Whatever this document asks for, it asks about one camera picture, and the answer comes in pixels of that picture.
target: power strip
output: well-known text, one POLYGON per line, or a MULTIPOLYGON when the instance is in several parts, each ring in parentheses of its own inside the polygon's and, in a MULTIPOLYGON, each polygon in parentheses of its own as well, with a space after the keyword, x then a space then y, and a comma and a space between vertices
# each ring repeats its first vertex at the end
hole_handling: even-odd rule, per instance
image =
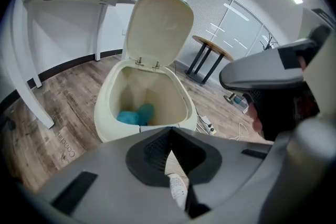
POLYGON ((201 118, 201 123, 204 126, 204 129, 209 135, 214 135, 215 133, 217 133, 215 128, 211 124, 210 120, 206 116, 203 116, 203 117, 200 116, 200 118, 201 118))

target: blue trash bag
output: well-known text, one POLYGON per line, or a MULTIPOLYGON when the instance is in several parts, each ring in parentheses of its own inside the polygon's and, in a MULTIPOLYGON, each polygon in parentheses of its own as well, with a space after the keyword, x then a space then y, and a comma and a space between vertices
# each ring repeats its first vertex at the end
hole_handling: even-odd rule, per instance
POLYGON ((152 104, 143 104, 138 109, 139 125, 147 126, 149 121, 154 117, 154 107, 152 104))
POLYGON ((117 120, 126 124, 139 125, 139 114, 132 111, 120 111, 117 120))

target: wooden floor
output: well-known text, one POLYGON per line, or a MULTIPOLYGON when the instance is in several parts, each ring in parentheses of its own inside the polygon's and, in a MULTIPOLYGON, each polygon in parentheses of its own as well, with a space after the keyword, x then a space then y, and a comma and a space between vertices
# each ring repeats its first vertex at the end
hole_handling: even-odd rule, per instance
MULTIPOLYGON (((99 89, 120 56, 111 56, 99 62, 91 61, 68 69, 33 89, 38 101, 55 122, 51 129, 44 127, 21 99, 6 112, 16 123, 16 130, 3 129, 2 153, 11 174, 33 191, 57 170, 78 158, 101 142, 97 136, 93 111, 99 89)), ((208 81, 198 85, 177 67, 177 76, 190 94, 200 115, 209 118, 217 130, 216 136, 237 137, 238 124, 247 127, 249 138, 241 140, 266 143, 251 128, 251 119, 223 98, 229 94, 222 87, 208 81)), ((244 128, 240 134, 247 135, 244 128)), ((166 173, 179 173, 187 178, 171 154, 166 173)))

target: black baseboard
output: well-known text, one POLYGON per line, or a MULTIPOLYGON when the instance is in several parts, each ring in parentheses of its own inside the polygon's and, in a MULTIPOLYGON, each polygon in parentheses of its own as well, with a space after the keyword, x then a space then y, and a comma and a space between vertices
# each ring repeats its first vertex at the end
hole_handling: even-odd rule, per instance
MULTIPOLYGON (((121 53, 122 53, 122 49, 104 51, 104 52, 100 53, 100 58, 113 56, 113 55, 118 55, 118 54, 121 54, 121 53)), ((95 56, 94 54, 86 55, 86 56, 79 57, 77 59, 74 59, 74 60, 71 60, 71 61, 68 61, 68 62, 61 63, 58 66, 52 67, 52 68, 40 73, 38 75, 38 77, 40 78, 40 81, 43 82, 43 81, 57 75, 58 73, 61 73, 65 70, 69 69, 69 68, 81 65, 82 63, 93 61, 94 58, 95 58, 94 56, 95 56)), ((31 89, 36 86, 33 79, 28 80, 27 83, 28 83, 28 85, 31 89)), ((11 104, 13 104, 19 98, 20 98, 20 95, 18 94, 17 90, 14 90, 9 95, 7 95, 6 98, 0 103, 0 115, 2 115, 5 112, 5 110, 7 108, 9 108, 9 106, 11 104)))

